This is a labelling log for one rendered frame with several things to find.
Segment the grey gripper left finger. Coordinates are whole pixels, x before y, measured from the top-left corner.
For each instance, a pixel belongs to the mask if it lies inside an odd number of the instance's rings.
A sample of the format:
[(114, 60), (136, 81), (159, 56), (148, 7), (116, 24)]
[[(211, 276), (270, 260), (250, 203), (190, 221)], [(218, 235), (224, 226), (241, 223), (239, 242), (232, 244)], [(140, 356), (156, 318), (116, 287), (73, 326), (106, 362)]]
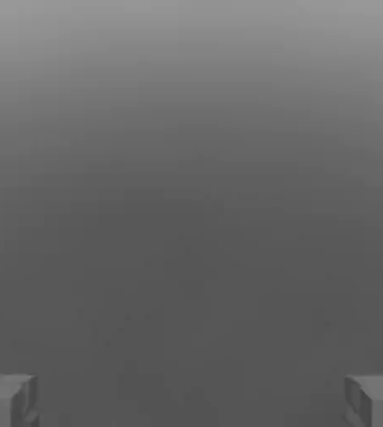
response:
[(0, 427), (40, 427), (36, 375), (0, 374)]

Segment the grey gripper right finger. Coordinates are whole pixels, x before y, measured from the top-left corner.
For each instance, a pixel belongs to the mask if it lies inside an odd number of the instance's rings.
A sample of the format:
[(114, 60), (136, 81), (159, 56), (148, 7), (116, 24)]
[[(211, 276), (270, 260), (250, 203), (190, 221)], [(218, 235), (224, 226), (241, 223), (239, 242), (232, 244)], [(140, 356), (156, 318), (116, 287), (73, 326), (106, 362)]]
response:
[(383, 374), (347, 375), (344, 393), (350, 427), (383, 427)]

